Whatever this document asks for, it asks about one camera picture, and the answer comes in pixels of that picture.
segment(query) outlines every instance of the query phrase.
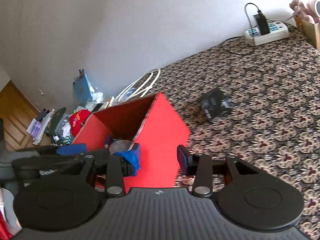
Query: rounded black disc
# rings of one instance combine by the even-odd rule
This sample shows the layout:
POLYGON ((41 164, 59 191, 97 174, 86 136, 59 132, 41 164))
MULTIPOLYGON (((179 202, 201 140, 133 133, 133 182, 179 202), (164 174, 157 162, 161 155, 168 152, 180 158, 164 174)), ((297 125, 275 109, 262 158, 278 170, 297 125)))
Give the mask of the rounded black disc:
POLYGON ((23 228, 60 231, 89 220, 100 199, 95 189, 74 175, 48 176, 20 190, 13 208, 23 228))
POLYGON ((278 178, 243 175, 218 194, 223 214, 235 223, 258 231, 274 231, 295 225, 304 200, 294 187, 278 178))

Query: red fabric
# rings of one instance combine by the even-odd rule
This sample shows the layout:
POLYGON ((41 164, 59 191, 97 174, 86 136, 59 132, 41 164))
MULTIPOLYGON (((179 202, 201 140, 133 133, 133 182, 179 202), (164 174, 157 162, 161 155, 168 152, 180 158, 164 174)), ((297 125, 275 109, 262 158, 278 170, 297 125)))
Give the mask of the red fabric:
POLYGON ((89 116, 90 111, 87 109, 80 110, 79 112, 76 112, 72 116, 70 116, 70 125, 71 125, 71 133, 73 136, 76 136, 80 129, 82 128, 82 124, 89 116))
POLYGON ((7 223, 4 221, 2 213, 0 212, 0 239, 9 240, 12 237, 7 228, 7 223))
POLYGON ((173 187, 179 163, 177 146, 186 145, 189 129, 162 93, 108 107, 92 114, 73 141, 88 150, 102 148, 108 135, 135 137, 141 159, 137 176, 125 177, 131 187, 173 187))

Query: pink stuffed toy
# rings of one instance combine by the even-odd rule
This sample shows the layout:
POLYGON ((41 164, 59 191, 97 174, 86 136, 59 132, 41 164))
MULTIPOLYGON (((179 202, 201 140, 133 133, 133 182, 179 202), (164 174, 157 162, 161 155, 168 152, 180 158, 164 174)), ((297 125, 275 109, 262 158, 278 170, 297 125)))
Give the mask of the pink stuffed toy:
POLYGON ((310 23, 320 23, 320 18, 312 11, 310 8, 304 6, 303 2, 299 1, 298 8, 298 0, 293 0, 289 4, 290 8, 296 12, 296 16, 302 20, 305 20, 310 23))

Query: floral carpet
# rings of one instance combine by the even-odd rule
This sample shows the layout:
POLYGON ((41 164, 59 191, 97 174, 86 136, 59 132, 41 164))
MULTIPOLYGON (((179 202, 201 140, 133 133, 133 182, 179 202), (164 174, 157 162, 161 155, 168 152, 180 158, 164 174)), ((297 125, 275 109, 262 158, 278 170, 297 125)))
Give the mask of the floral carpet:
MULTIPOLYGON (((191 130, 187 149, 216 159, 239 156, 296 187, 305 207, 298 227, 320 236, 320 55, 294 27, 287 39, 237 56, 221 45, 164 69, 151 92, 164 92, 191 130), (197 99, 219 87, 233 111, 209 123, 197 99)), ((242 38, 223 46, 252 50, 242 38)), ((177 186, 192 184, 178 175, 177 186)), ((223 187, 213 176, 213 188, 223 187)))

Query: white power strip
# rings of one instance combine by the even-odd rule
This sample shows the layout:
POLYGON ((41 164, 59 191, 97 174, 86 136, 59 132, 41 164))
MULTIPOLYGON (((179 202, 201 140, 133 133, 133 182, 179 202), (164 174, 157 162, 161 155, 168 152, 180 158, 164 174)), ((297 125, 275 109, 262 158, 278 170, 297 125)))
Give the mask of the white power strip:
POLYGON ((282 22, 274 22, 268 24, 270 33, 261 35, 258 27, 247 30, 244 33, 246 42, 250 46, 258 46, 272 41, 277 41, 289 37, 288 27, 282 22))

